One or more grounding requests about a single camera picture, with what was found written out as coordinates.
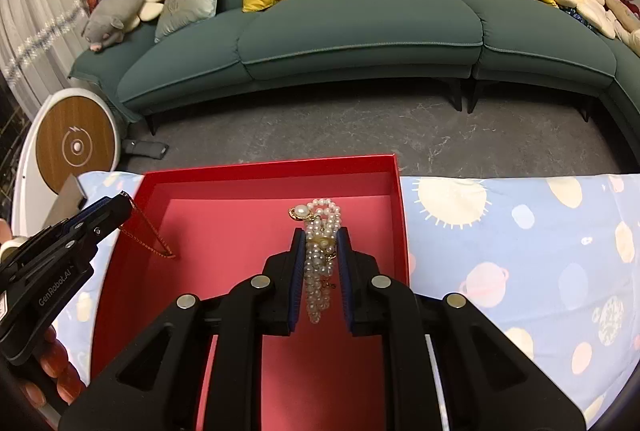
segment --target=teal sofa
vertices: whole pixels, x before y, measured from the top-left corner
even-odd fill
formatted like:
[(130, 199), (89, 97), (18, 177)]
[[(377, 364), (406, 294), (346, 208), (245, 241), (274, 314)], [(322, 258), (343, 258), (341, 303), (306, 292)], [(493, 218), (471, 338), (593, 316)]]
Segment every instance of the teal sofa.
[(255, 90), (374, 77), (548, 86), (599, 98), (640, 156), (640, 58), (536, 0), (283, 0), (215, 17), (154, 44), (143, 24), (118, 46), (90, 51), (71, 75), (98, 84), (135, 122), (167, 109)]

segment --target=screw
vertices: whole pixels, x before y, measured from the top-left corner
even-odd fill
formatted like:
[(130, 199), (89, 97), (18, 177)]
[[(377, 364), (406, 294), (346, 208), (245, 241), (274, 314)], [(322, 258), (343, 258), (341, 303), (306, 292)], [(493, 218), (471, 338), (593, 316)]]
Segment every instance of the screw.
[(462, 294), (449, 294), (447, 296), (447, 305), (452, 308), (462, 308), (466, 305), (466, 298)]
[(179, 308), (186, 310), (187, 308), (191, 308), (196, 303), (196, 298), (191, 294), (184, 294), (178, 297), (178, 300), (175, 303)]
[(391, 280), (387, 276), (373, 276), (371, 284), (376, 288), (388, 288), (391, 286)]
[(254, 288), (265, 288), (271, 284), (268, 276), (259, 275), (251, 279), (251, 286)]

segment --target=sofa leg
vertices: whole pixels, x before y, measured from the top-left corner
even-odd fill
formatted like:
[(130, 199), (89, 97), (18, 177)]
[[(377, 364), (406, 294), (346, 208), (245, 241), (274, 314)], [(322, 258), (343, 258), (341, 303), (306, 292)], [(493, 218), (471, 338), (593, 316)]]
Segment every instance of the sofa leg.
[(149, 128), (151, 135), (156, 136), (156, 124), (153, 115), (145, 115), (146, 127)]
[(458, 111), (462, 111), (462, 86), (460, 85), (460, 79), (455, 77), (438, 77), (437, 80), (449, 86), (453, 107)]
[(593, 111), (593, 106), (596, 103), (596, 98), (594, 96), (588, 96), (587, 99), (582, 104), (582, 107), (579, 109), (580, 114), (585, 122), (589, 122), (591, 118), (591, 112)]
[(478, 103), (478, 98), (482, 95), (482, 90), (484, 90), (485, 83), (482, 80), (474, 81), (474, 93), (471, 95), (471, 99), (469, 99), (469, 103), (466, 105), (466, 112), (473, 113), (474, 109), (476, 109), (476, 104)]

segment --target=red box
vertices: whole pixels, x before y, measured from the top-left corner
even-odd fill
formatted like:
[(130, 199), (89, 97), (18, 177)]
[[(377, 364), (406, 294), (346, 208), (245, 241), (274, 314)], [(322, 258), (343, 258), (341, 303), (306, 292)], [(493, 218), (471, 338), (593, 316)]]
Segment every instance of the red box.
[[(302, 226), (288, 209), (313, 198), (332, 198), (353, 248), (373, 255), (382, 273), (408, 283), (395, 155), (149, 173), (135, 201), (178, 257), (165, 259), (118, 238), (98, 306), (92, 376), (179, 295), (222, 295), (260, 273), (266, 258), (287, 250)], [(127, 223), (143, 241), (153, 241), (140, 220)], [(337, 271), (333, 280), (339, 281)], [(337, 288), (318, 325), (308, 321), (303, 304), (291, 337), (264, 338), (265, 431), (385, 428), (380, 338), (351, 337), (339, 297)]]

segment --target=white curtain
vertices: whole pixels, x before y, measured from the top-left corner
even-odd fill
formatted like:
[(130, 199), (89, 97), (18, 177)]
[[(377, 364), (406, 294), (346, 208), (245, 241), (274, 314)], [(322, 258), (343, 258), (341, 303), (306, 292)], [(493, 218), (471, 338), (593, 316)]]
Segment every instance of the white curtain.
[(0, 67), (31, 120), (50, 94), (81, 85), (66, 76), (88, 47), (85, 23), (80, 0), (0, 0)]

